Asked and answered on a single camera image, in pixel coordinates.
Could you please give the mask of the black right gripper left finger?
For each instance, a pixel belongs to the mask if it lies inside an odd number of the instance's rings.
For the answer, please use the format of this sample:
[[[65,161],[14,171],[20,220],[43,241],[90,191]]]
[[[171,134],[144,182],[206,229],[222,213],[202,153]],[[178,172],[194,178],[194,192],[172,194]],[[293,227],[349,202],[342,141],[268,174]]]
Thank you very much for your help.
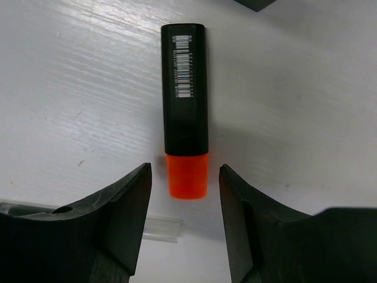
[[[143,163],[115,183],[56,209],[1,202],[2,282],[128,282],[151,195]]]

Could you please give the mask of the black pen refill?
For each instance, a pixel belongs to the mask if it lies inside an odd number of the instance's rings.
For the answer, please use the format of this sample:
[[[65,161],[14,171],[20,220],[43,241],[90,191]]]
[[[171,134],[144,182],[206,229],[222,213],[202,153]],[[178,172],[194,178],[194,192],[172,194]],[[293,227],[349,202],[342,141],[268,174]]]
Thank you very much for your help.
[[[10,203],[1,201],[1,213],[11,216],[26,216],[36,213],[52,213],[55,208],[36,206],[31,203]],[[174,218],[147,216],[143,239],[177,243],[183,221]]]

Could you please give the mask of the black front-right container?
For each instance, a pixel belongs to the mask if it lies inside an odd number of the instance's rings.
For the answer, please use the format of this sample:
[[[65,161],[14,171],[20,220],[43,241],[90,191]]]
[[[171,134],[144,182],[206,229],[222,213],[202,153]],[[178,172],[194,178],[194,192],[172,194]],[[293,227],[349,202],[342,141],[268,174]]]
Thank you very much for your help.
[[[260,12],[276,0],[235,0],[237,3],[251,9],[254,12]]]

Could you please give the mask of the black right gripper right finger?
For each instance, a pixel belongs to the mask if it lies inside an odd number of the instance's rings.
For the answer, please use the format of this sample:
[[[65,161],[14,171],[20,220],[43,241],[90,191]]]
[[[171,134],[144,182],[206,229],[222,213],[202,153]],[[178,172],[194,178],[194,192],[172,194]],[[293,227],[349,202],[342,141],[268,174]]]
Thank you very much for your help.
[[[375,282],[376,209],[308,215],[243,180],[230,166],[219,188],[233,282]]]

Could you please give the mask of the orange black highlighter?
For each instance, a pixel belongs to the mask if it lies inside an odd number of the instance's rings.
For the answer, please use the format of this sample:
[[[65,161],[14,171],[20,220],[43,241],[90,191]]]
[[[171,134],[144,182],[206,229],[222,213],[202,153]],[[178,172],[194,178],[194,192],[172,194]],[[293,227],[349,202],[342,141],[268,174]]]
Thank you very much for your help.
[[[170,196],[207,195],[209,114],[206,28],[202,24],[161,27],[164,149]]]

